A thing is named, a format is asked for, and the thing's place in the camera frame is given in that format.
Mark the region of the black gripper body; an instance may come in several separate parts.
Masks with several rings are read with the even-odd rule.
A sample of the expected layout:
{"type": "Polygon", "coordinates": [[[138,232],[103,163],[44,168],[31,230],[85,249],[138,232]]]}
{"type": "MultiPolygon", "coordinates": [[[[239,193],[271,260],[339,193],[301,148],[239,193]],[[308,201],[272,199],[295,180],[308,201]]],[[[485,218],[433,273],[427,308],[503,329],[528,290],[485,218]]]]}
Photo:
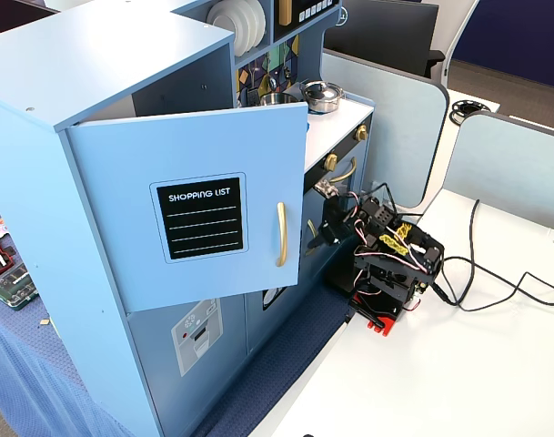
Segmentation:
{"type": "Polygon", "coordinates": [[[353,194],[342,194],[326,198],[323,203],[323,217],[329,213],[335,216],[335,237],[330,238],[330,245],[337,245],[353,235],[355,207],[358,201],[353,194]]]}

